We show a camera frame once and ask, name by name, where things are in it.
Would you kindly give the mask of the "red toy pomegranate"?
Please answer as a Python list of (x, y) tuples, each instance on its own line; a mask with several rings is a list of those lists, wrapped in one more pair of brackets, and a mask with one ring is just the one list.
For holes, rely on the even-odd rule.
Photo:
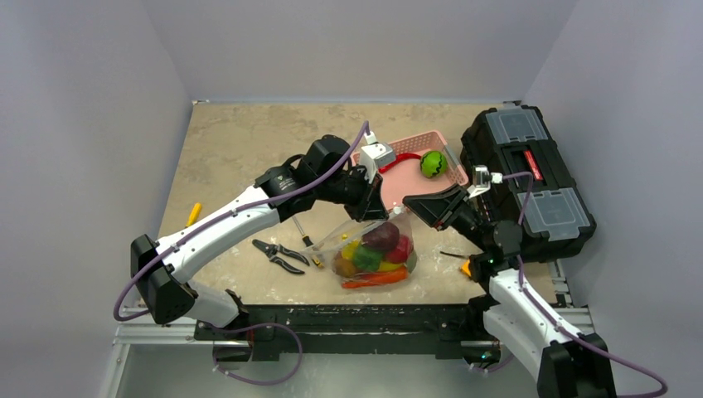
[(407, 235), (400, 235), (395, 248), (385, 253), (384, 261), (392, 264), (403, 264), (413, 252), (414, 243), (412, 238)]

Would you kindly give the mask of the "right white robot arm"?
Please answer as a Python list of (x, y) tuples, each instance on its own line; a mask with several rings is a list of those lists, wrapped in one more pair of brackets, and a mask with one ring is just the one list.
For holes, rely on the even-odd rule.
[(427, 226), (452, 228), (482, 249), (470, 255), (469, 270), (485, 295), (470, 300), (465, 325), (475, 337), (497, 338), (533, 376), (538, 396), (617, 395), (605, 341), (559, 315), (527, 280), (516, 221), (489, 219), (458, 185), (407, 196), (403, 204)]

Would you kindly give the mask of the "orange toy carrot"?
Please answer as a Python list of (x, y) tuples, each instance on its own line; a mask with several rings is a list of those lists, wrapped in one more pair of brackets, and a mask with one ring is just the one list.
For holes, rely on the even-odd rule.
[(349, 280), (345, 280), (342, 283), (342, 287), (344, 289), (360, 289), (383, 286), (398, 283), (407, 279), (409, 276), (410, 272), (404, 266), (401, 266), (398, 269), (387, 272), (359, 274)]

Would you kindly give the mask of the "pink plastic basket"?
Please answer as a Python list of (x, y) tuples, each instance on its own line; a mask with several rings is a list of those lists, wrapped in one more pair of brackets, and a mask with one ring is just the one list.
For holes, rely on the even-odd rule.
[[(367, 131), (369, 131), (368, 127), (362, 129), (358, 147), (350, 156), (353, 166), (359, 166), (359, 151), (362, 146), (366, 145), (364, 133)], [(396, 207), (402, 206), (402, 200), (406, 196), (441, 192), (452, 185), (463, 186), (468, 183), (467, 173), (449, 148), (447, 140), (439, 131), (431, 130), (390, 142), (383, 141), (377, 136), (376, 138), (381, 142), (388, 143), (394, 149), (396, 155), (417, 153), (422, 156), (428, 151), (440, 151), (448, 161), (447, 171), (434, 178), (427, 178), (421, 173), (420, 160), (402, 162), (386, 173), (379, 173), (383, 178), (381, 197), (387, 214), (391, 213)]]

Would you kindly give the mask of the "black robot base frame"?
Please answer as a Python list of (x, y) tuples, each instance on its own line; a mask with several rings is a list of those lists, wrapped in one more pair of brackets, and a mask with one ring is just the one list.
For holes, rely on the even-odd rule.
[(239, 346), (240, 359), (256, 362), (304, 352), (430, 355), (497, 364), (507, 355), (483, 329), (475, 304), (251, 304), (222, 332), (199, 321), (194, 338)]

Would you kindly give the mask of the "yellow toy banana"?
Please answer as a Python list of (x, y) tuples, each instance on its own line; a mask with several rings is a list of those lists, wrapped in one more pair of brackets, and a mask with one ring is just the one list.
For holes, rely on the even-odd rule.
[(345, 260), (353, 260), (356, 249), (360, 245), (359, 240), (353, 240), (340, 250), (340, 256)]
[(392, 273), (396, 271), (402, 272), (405, 269), (405, 264), (404, 263), (391, 263), (388, 261), (381, 261), (379, 268), (377, 270), (378, 273)]

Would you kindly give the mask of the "brown toy kiwi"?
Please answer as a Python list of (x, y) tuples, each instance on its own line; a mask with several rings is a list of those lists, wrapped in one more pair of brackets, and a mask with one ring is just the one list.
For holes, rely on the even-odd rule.
[(338, 276), (344, 279), (350, 279), (358, 273), (358, 269), (354, 265), (353, 261), (345, 259), (341, 256), (334, 259), (333, 270)]

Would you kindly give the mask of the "green toy bell pepper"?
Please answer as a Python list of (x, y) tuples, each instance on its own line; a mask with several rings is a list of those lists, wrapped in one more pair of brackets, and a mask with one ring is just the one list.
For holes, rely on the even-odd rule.
[(361, 272), (376, 272), (384, 256), (381, 251), (359, 245), (352, 261)]

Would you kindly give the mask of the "dark red toy apple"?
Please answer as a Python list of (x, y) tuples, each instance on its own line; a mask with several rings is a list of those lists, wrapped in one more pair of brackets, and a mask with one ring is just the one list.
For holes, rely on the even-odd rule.
[(400, 240), (400, 229), (392, 222), (384, 222), (365, 233), (361, 243), (372, 250), (387, 252), (393, 250)]

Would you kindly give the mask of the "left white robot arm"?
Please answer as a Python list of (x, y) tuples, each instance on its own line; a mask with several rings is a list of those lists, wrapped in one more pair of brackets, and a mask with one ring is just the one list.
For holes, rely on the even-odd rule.
[(381, 199), (381, 168), (395, 161), (393, 149), (362, 132), (367, 144), (352, 163), (356, 146), (334, 135), (315, 140), (269, 168), (236, 199), (181, 231), (153, 240), (136, 238), (130, 246), (129, 285), (139, 292), (153, 321), (171, 323), (187, 317), (203, 320), (225, 338), (247, 328), (243, 305), (233, 294), (199, 286), (193, 277), (242, 240), (276, 226), (316, 201), (340, 204), (354, 221), (387, 217)]

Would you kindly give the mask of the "clear zip top bag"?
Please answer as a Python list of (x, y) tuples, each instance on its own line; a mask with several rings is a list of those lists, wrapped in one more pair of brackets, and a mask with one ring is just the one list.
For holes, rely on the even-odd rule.
[(347, 221), (310, 248), (344, 289), (366, 289), (408, 279), (418, 264), (411, 215), (395, 208), (385, 221)]

